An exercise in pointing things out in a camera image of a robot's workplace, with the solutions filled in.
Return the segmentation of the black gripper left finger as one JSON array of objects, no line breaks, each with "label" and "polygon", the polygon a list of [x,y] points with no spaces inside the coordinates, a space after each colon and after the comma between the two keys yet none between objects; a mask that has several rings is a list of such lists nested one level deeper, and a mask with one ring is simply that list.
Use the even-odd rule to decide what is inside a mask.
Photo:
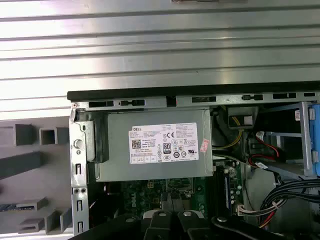
[{"label": "black gripper left finger", "polygon": [[172,194],[162,195],[160,210],[147,211],[143,218],[133,214],[123,214],[94,228],[79,233],[75,240],[171,240],[173,234]]}]

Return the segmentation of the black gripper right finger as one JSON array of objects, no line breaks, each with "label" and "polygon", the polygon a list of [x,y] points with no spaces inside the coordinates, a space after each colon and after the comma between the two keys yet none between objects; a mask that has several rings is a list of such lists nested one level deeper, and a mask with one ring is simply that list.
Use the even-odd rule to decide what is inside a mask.
[{"label": "black gripper right finger", "polygon": [[173,194],[173,209],[186,240],[283,240],[284,237],[234,217],[204,218],[198,211],[186,209],[179,193]]}]

